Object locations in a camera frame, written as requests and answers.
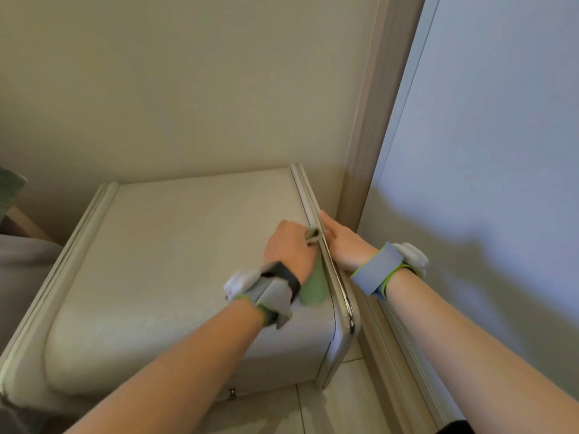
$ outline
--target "white leather cushion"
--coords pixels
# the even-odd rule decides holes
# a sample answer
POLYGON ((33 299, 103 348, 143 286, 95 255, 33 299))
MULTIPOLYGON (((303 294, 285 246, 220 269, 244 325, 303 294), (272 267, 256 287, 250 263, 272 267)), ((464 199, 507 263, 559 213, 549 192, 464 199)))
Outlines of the white leather cushion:
MULTIPOLYGON (((222 286, 262 264, 281 219, 307 225, 289 169, 120 186, 50 330, 50 386, 109 393, 227 305, 222 286)), ((246 354, 238 391, 314 379, 334 330, 329 295, 296 302, 246 354)))

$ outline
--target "beige wall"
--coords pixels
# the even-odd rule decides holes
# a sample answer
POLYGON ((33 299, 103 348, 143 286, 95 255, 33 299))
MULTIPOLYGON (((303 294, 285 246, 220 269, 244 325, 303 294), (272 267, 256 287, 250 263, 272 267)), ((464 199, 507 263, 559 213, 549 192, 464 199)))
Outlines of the beige wall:
POLYGON ((103 181, 302 162, 333 212, 378 0, 2 0, 0 163, 65 240, 103 181))

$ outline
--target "floor tile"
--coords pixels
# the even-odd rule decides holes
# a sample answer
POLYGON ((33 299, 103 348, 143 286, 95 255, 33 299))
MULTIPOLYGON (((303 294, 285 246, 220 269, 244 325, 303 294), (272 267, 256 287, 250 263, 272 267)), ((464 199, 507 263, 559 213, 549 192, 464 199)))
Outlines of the floor tile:
POLYGON ((352 343, 352 346, 350 347, 350 350, 348 350, 348 353, 346 353, 346 356, 344 357, 344 360, 342 362, 348 362, 348 361, 353 361, 354 359, 362 359, 363 355, 362 355, 362 349, 360 349, 360 345, 358 344, 358 338, 354 339, 354 342, 352 343))
POLYGON ((213 405, 196 433, 300 434, 302 416, 296 387, 242 396, 213 405))
POLYGON ((306 434, 388 434, 390 430, 363 359, 343 363, 326 390, 298 385, 306 434))

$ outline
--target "gray wrist strap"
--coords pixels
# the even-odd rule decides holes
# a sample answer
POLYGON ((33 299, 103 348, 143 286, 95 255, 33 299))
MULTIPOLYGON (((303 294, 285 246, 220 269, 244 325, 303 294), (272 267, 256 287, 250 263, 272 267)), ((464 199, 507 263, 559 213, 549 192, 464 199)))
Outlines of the gray wrist strap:
POLYGON ((377 255, 356 270, 351 279, 369 296, 384 283, 402 261, 403 256, 394 245, 386 242, 377 255))

